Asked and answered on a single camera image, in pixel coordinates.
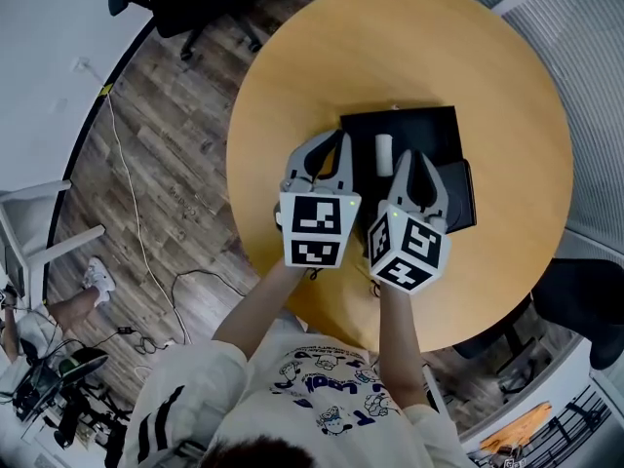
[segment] person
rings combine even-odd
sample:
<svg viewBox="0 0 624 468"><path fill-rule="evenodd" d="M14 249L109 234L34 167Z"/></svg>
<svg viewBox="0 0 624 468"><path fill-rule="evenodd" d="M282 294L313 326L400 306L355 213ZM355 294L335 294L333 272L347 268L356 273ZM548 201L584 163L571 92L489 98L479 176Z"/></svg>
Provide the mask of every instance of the person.
<svg viewBox="0 0 624 468"><path fill-rule="evenodd" d="M377 373L368 352L279 317L305 271L280 260L212 341L163 353L122 466L472 466L428 405L409 296L381 285Z"/></svg>
<svg viewBox="0 0 624 468"><path fill-rule="evenodd" d="M97 257L89 260L82 291L67 300L40 305L17 322L16 311L24 309L17 307L14 290L10 287L3 290L5 320L0 345L10 365L0 376L2 396L11 397L30 368L24 345L31 346L39 359L45 357L60 343L64 332L84 321L94 307L108 301L114 291L115 282Z"/></svg>

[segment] white sneaker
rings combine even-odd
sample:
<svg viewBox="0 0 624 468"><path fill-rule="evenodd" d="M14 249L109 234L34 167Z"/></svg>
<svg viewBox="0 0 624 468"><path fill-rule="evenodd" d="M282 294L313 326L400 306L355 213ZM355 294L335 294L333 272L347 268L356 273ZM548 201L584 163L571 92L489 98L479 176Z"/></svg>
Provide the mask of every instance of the white sneaker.
<svg viewBox="0 0 624 468"><path fill-rule="evenodd" d="M115 282L108 273L108 269L104 266L102 261L93 256L89 259L89 267L85 272L85 277L82 281L82 286L86 290L91 286L95 286L99 290L99 297L96 300L96 306L104 301L110 299L110 292L115 291Z"/></svg>

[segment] black tray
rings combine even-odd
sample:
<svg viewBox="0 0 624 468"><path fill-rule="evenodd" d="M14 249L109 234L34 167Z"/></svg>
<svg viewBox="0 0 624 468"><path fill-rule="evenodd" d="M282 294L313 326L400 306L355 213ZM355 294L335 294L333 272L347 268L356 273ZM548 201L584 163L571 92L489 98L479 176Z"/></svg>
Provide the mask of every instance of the black tray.
<svg viewBox="0 0 624 468"><path fill-rule="evenodd" d="M376 174L374 141L377 134L392 136L395 165L401 154L412 149L426 154L436 166L448 191L448 233L477 223L470 165L461 151L454 107L350 114L342 116L340 121L342 129L352 139L354 191L362 196L358 215L362 239L376 219L377 204L387 197L392 183L392 177ZM411 198L416 203L426 204L431 194L428 189L414 188Z"/></svg>

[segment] round wooden table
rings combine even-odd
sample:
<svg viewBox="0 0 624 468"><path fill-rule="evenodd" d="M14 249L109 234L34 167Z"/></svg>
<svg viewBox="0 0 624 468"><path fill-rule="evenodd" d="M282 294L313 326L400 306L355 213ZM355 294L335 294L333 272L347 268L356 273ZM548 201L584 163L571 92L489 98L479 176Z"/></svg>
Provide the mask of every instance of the round wooden table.
<svg viewBox="0 0 624 468"><path fill-rule="evenodd" d="M291 152L347 113L454 105L470 162L477 225L450 235L442 279L412 298L423 351L499 321L525 297L566 224L572 154L548 71L503 19L474 0L316 0L262 48L236 100L227 146L234 218L253 266L283 254L273 222ZM378 345L353 234L342 266L322 271L289 307L321 332Z"/></svg>

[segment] black hair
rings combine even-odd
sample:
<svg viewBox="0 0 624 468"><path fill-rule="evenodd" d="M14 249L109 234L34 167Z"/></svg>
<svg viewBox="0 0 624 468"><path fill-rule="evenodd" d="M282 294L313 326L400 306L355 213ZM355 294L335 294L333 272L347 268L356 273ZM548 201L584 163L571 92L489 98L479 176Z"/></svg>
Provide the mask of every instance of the black hair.
<svg viewBox="0 0 624 468"><path fill-rule="evenodd" d="M198 468L247 468L270 461L272 468L313 468L314 460L305 450L281 439L264 435L241 444L217 443Z"/></svg>

